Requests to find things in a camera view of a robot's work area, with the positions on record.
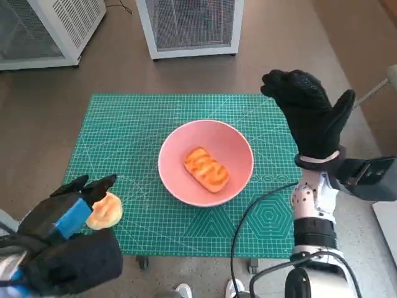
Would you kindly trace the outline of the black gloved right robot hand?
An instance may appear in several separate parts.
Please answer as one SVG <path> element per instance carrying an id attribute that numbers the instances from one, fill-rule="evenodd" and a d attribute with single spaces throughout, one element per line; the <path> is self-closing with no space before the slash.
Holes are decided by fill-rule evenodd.
<path id="1" fill-rule="evenodd" d="M 353 90 L 332 105 L 320 80 L 302 70 L 272 70 L 262 82 L 261 93 L 283 112 L 301 156 L 325 160 L 339 149 L 355 101 Z"/>

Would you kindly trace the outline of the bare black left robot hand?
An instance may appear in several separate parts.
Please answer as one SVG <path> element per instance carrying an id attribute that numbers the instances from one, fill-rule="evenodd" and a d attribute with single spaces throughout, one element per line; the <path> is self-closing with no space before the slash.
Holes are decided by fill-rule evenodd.
<path id="1" fill-rule="evenodd" d="M 77 233 L 117 179 L 116 174 L 88 182 L 82 175 L 60 186 L 21 221 L 17 233 L 46 245 L 57 245 Z"/>

